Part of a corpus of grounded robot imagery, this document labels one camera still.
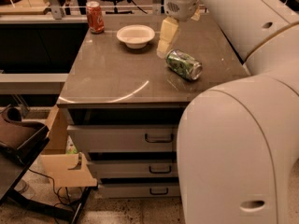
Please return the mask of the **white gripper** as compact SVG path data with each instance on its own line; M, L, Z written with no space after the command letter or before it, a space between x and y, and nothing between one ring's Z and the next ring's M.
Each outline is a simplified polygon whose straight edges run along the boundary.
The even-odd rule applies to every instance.
M164 12L167 16L162 22L157 55L164 59L170 51L178 34L178 21L187 21L192 18L200 20L199 0L164 0Z

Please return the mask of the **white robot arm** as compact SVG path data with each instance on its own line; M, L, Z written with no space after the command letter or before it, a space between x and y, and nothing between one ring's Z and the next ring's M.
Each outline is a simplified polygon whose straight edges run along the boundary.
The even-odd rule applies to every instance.
M180 21L192 0L164 0ZM288 224L299 158L299 13L290 0L200 0L249 76L202 92L178 126L186 224Z

